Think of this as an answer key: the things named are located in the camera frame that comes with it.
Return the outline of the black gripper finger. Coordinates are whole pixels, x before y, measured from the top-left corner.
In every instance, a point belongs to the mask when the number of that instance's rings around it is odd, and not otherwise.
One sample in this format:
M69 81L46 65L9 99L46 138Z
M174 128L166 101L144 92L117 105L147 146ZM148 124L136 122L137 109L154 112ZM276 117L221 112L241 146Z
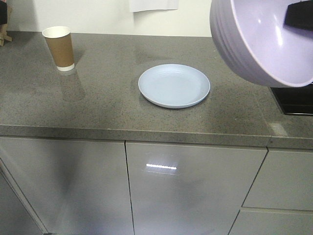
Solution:
M313 2L300 1L287 6L284 24L290 27L313 30Z

